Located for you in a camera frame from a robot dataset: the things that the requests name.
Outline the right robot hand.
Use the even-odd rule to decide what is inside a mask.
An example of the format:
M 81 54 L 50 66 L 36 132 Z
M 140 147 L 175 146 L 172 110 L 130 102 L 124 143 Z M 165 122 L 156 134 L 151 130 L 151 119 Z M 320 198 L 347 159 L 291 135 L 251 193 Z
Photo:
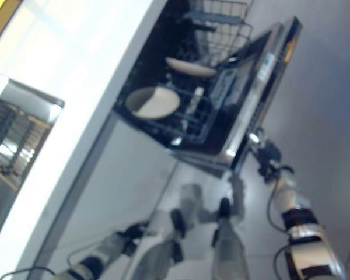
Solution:
M 259 164 L 258 173 L 264 181 L 272 180 L 278 173 L 281 153 L 268 138 L 265 131 L 258 127 L 248 135 L 249 150 Z

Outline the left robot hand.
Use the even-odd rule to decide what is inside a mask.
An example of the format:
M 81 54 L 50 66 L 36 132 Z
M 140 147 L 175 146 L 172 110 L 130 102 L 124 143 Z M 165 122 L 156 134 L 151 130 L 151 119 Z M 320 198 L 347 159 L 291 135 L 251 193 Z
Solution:
M 117 234 L 123 239 L 124 246 L 122 253 L 128 257 L 132 257 L 137 250 L 138 245 L 134 242 L 136 239 L 141 239 L 144 237 L 145 232 L 149 226 L 149 221 L 144 220 L 132 224 L 124 231 L 118 231 Z

